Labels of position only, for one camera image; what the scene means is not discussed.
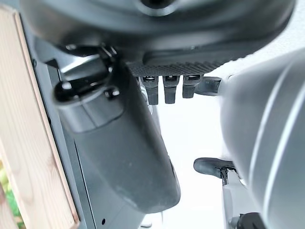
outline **gray plastic housing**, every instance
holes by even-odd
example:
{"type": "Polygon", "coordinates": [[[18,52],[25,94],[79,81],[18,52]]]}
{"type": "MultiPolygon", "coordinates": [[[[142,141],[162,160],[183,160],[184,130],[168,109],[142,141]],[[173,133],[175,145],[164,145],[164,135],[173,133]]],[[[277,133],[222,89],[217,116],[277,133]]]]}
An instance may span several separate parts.
{"type": "Polygon", "coordinates": [[[267,228],[304,228],[305,50],[220,84],[225,144],[267,228]]]}
{"type": "Polygon", "coordinates": [[[161,134],[124,65],[113,68],[104,86],[68,102],[56,95],[54,100],[89,164],[121,198],[143,213],[179,202],[179,183],[161,134]],[[107,99],[104,91],[111,86],[120,93],[107,99]]]}

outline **black connector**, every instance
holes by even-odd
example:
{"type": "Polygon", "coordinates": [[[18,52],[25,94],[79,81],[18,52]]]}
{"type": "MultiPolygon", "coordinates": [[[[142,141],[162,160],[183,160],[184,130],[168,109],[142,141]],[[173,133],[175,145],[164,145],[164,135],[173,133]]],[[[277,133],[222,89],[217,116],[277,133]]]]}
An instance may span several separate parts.
{"type": "Polygon", "coordinates": [[[158,105],[158,83],[159,77],[141,77],[141,81],[145,86],[149,105],[158,105]]]}
{"type": "Polygon", "coordinates": [[[184,99],[190,99],[194,97],[195,87],[202,80],[200,75],[187,75],[183,76],[183,90],[182,97],[184,99]]]}
{"type": "Polygon", "coordinates": [[[174,104],[176,100],[176,89],[180,76],[163,76],[164,96],[166,104],[174,104]]]}

